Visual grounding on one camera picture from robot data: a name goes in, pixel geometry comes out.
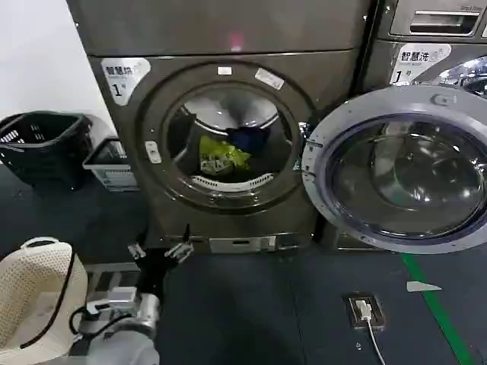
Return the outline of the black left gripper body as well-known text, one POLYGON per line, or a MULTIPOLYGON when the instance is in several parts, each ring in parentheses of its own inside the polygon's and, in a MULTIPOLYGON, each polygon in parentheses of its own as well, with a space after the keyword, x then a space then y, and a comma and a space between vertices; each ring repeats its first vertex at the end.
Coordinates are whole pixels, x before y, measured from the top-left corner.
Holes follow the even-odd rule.
POLYGON ((171 270, 179 263, 171 255, 166 255, 166 249, 149 249, 145 256, 136 259, 140 269, 137 281, 137 291, 141 294, 164 295, 164 281, 171 270))

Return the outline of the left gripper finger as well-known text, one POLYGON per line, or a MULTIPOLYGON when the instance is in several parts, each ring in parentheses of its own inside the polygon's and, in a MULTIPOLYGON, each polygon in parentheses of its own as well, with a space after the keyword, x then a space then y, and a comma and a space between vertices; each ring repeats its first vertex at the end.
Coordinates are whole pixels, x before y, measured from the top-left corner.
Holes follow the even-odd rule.
POLYGON ((193 254, 194 247, 189 241, 190 225, 187 224, 183 233, 182 242, 165 252, 164 258, 173 264, 180 264, 193 254))
POLYGON ((139 260, 146 257, 147 235, 147 232, 141 232, 136 236, 134 242, 127 246, 128 251, 134 260, 139 260))

